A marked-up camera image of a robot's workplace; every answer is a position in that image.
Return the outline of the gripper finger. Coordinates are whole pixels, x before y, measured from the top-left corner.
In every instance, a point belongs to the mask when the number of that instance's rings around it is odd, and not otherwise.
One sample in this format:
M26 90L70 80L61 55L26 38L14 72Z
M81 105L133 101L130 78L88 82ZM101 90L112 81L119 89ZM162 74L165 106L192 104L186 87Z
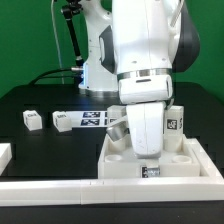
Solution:
M148 159L146 161L147 174L149 177L158 177L160 175L160 167L158 159Z

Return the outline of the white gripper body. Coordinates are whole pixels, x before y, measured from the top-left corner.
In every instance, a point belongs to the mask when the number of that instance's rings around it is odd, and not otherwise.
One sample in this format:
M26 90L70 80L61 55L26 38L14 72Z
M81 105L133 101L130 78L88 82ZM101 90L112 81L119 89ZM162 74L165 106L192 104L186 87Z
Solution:
M126 105L132 147L138 158L159 158L163 149L166 101L173 95L169 75L119 81L119 96Z

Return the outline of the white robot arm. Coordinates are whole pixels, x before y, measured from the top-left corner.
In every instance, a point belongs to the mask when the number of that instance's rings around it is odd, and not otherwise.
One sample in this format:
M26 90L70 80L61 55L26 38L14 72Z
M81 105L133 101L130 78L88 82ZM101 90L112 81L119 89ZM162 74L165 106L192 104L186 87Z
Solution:
M81 89L115 93L98 162L101 178L193 177L200 165L183 143L173 70L195 60L199 41L184 0L81 0L89 37Z

